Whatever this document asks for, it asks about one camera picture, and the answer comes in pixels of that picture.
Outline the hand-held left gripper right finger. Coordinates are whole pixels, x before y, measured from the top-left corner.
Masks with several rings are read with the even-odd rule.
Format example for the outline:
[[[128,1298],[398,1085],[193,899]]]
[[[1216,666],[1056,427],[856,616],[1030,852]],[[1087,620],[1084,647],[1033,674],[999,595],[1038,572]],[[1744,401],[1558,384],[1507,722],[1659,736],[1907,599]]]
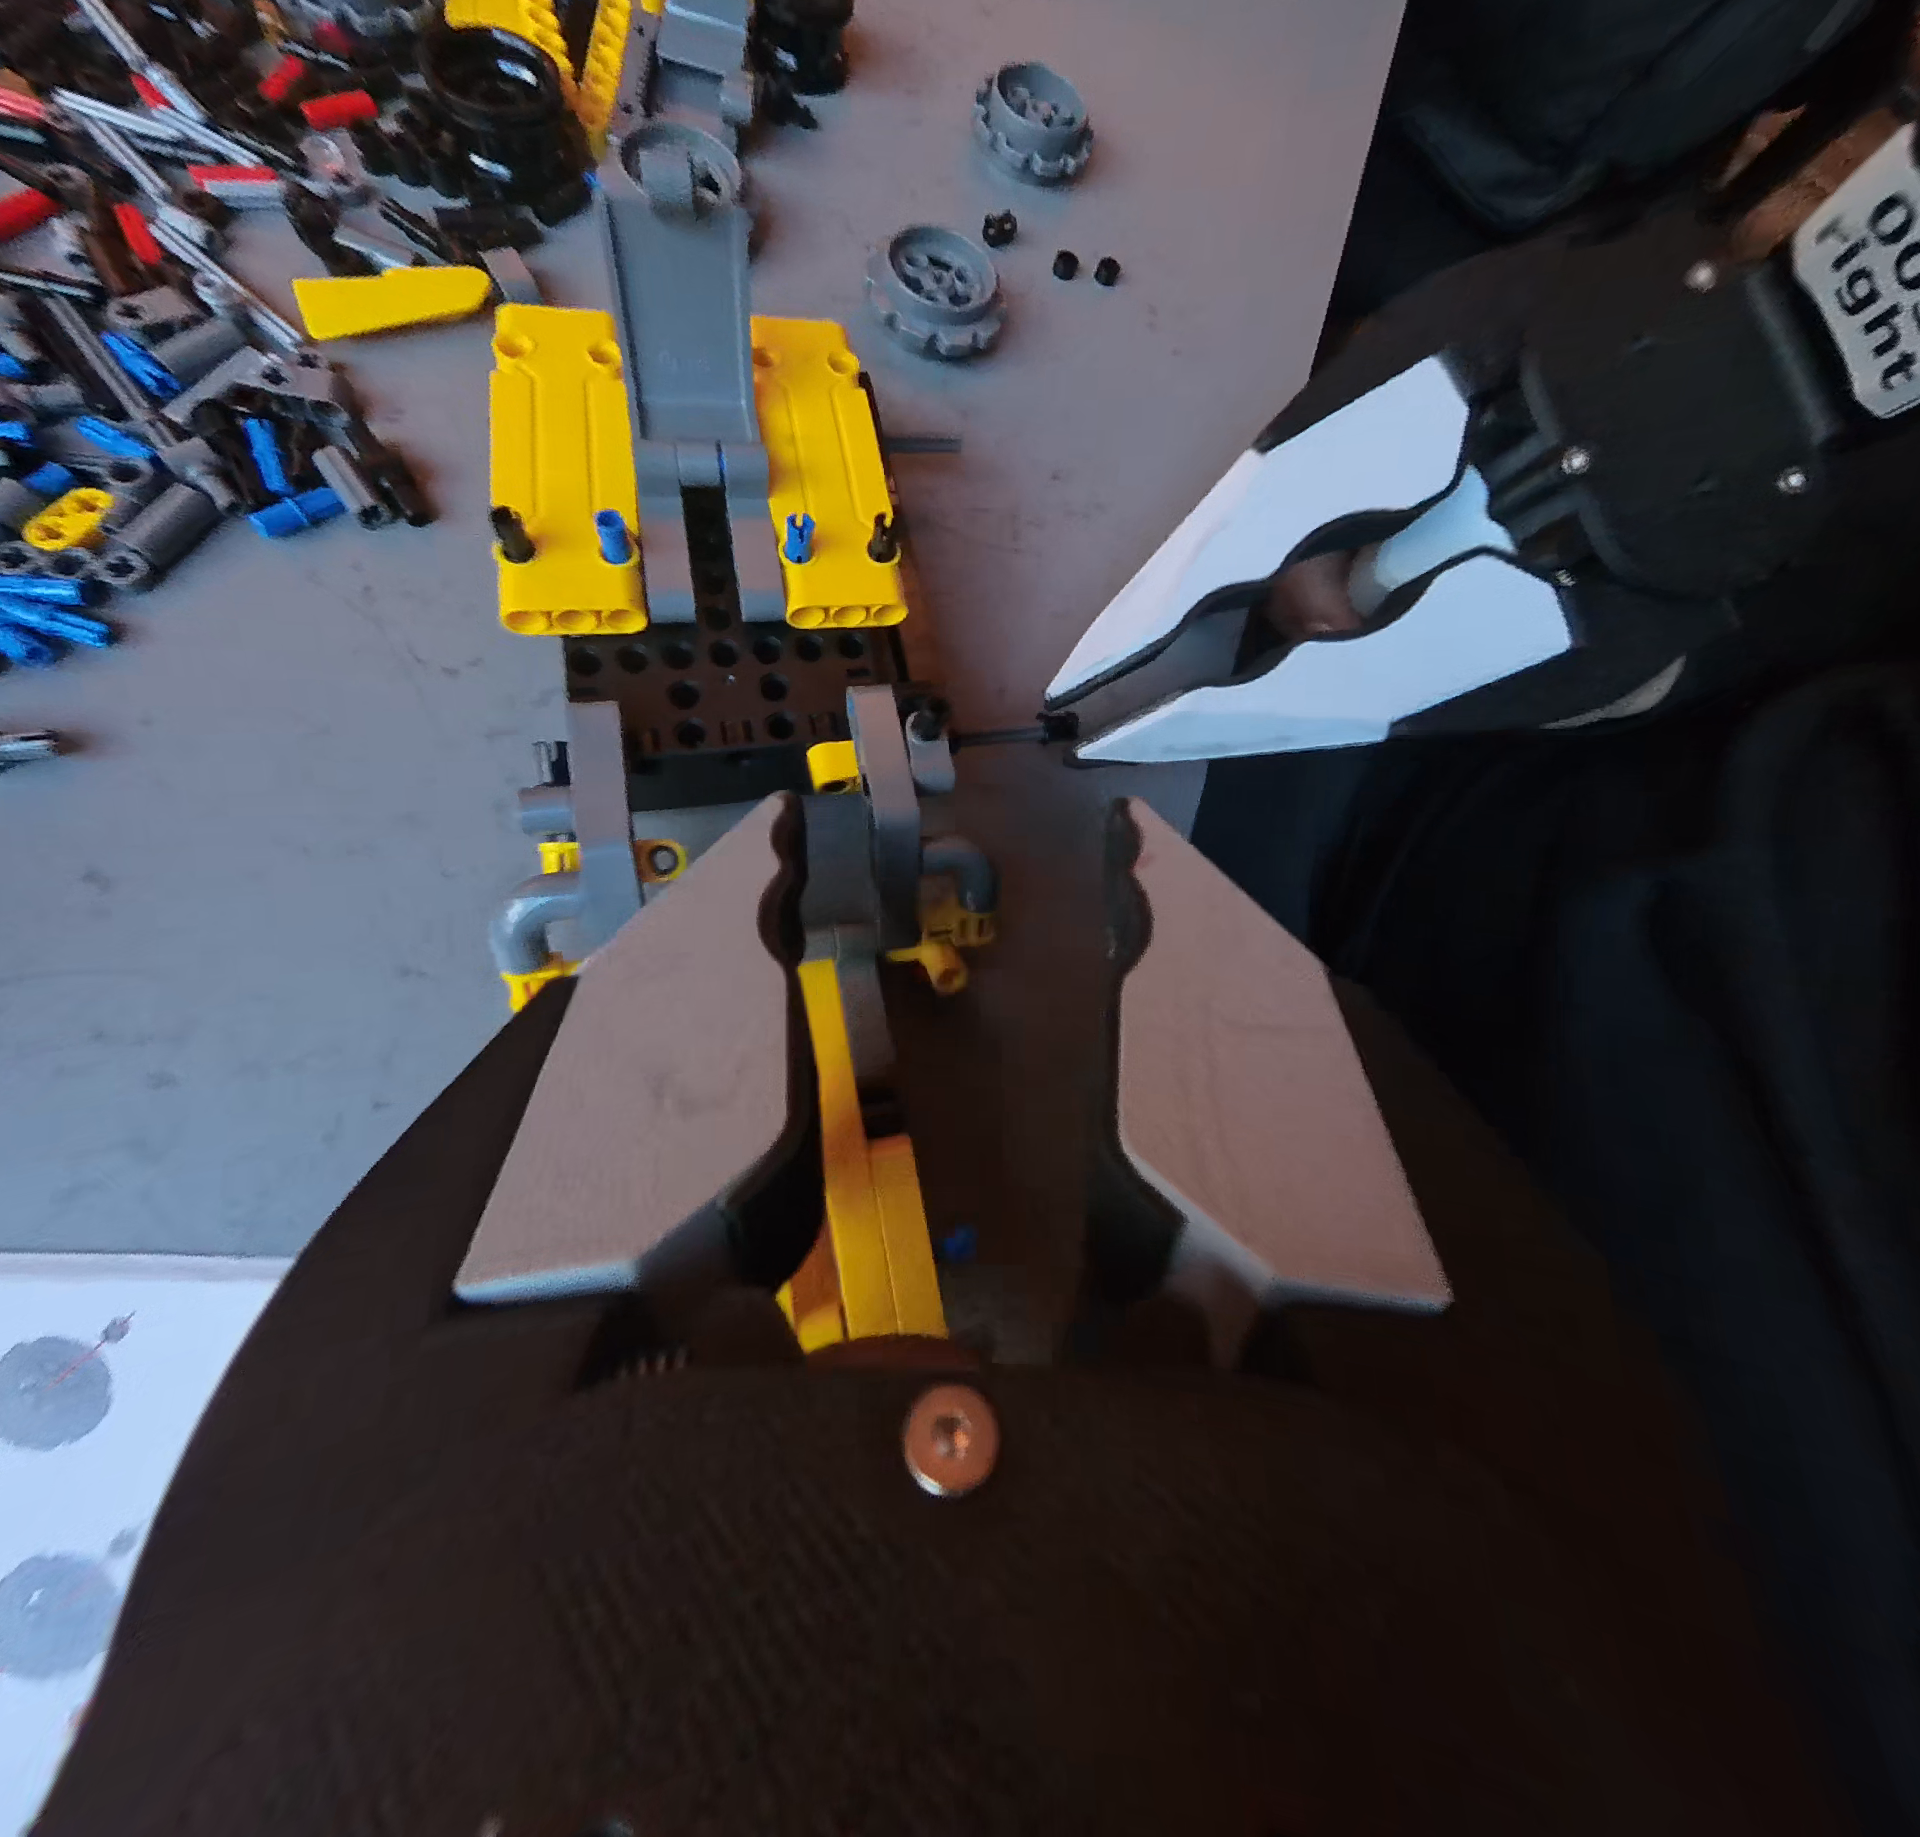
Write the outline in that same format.
[[[1453,1307],[1328,969],[1138,798],[1107,817],[1098,1269],[1237,1365],[1293,1305]]]

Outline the white printed paper sheet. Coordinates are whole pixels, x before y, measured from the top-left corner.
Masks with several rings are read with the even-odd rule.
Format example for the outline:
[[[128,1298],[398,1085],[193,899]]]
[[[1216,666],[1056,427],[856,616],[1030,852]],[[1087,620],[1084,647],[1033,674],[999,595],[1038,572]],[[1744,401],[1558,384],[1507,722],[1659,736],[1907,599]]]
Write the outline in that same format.
[[[285,1256],[3,1258],[3,1830],[70,1748],[166,1488]]]

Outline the grey brick block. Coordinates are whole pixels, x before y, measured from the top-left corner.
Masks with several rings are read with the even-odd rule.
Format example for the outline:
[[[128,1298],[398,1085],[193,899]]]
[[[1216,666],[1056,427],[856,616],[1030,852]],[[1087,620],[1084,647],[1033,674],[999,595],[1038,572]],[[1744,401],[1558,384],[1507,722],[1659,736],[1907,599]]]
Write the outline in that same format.
[[[733,139],[755,117],[753,0],[665,0],[641,110]]]

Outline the yellow curved panel piece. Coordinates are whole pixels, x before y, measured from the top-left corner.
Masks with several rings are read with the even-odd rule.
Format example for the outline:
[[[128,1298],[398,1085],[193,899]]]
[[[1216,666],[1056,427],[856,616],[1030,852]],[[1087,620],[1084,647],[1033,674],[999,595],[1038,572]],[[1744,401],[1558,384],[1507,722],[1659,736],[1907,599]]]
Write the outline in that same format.
[[[299,321],[317,343],[435,327],[484,313],[494,282],[479,265],[408,265],[291,280]]]

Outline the yellow holed beam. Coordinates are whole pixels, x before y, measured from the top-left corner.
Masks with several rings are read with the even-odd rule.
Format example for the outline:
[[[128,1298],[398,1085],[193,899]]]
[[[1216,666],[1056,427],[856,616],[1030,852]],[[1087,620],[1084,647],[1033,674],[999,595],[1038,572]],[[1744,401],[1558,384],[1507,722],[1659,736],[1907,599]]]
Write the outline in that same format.
[[[631,40],[631,0],[597,0],[574,81],[574,112],[589,135],[610,129]]]

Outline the black rubber toy tire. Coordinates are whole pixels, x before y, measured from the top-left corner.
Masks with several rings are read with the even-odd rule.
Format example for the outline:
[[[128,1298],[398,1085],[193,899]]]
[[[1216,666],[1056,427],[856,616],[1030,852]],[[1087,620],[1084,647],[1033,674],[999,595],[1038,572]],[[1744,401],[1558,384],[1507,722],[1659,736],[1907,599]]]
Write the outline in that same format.
[[[589,197],[589,140],[559,69],[503,26],[433,21],[418,44],[419,140],[449,200],[514,204],[555,224]]]
[[[797,96],[830,96],[849,76],[854,0],[753,0],[750,48],[762,74]]]

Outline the pile of small brick parts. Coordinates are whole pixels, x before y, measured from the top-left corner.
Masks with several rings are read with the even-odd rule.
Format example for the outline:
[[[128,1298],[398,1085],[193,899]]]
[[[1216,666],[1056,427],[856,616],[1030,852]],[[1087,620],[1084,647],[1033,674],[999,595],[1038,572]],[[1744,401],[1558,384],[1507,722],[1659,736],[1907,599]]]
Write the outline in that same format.
[[[273,0],[3,0],[3,668],[118,637],[218,531],[423,527],[437,506],[299,321],[294,279],[479,265],[541,304],[547,224],[449,200],[418,44]],[[387,336],[408,336],[419,327]]]

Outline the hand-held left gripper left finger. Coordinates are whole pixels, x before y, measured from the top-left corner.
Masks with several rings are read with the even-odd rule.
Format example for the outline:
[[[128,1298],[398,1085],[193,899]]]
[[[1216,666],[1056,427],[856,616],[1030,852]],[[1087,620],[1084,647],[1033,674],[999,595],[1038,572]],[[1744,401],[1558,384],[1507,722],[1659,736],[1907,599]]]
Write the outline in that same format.
[[[781,943],[799,825],[799,798],[765,798],[574,972],[457,1298],[688,1300],[740,1277],[747,1204],[797,1163],[812,1110]]]

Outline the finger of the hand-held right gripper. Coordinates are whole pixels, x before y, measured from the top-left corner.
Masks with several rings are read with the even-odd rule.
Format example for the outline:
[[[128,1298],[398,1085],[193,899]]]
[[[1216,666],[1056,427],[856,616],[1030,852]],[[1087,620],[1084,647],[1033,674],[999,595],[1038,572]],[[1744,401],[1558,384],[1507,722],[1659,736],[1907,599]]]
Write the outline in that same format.
[[[1044,707],[1059,713],[1115,687],[1204,616],[1254,609],[1310,558],[1378,548],[1429,506],[1482,506],[1515,551],[1470,461],[1471,420],[1453,366],[1429,355],[1305,429],[1237,457],[1092,618]],[[1354,629],[1332,636],[1371,622],[1371,595],[1356,614]]]
[[[1303,637],[1264,668],[1164,696],[1075,745],[1159,767],[1375,745],[1393,726],[1574,647],[1562,588],[1523,566],[1482,506],[1429,506],[1356,561],[1375,618]]]

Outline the yellow grey brick vehicle model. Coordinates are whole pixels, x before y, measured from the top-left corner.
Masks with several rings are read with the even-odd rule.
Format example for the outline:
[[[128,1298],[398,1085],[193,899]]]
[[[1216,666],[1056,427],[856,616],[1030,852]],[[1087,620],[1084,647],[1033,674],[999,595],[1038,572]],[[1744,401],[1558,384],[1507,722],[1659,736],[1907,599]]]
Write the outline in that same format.
[[[740,1280],[805,1351],[947,1337],[885,981],[968,985],[996,865],[947,828],[946,699],[902,677],[908,539],[843,325],[747,312],[740,212],[670,217],[597,307],[493,321],[499,620],[564,646],[541,872],[494,911],[511,1011],[572,976],[755,806],[799,798],[781,911],[812,1110],[747,1204]]]

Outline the person's dark clothing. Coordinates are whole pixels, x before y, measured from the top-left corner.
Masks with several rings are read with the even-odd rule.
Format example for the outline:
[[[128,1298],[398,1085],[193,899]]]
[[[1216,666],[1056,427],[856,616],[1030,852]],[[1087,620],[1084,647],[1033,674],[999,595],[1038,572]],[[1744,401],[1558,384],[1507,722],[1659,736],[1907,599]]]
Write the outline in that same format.
[[[1289,432],[1915,0],[1410,0]],[[1224,763],[1194,844],[1366,987],[1605,1256],[1716,1463],[1821,1792],[1915,1833],[1915,416],[1648,714]]]

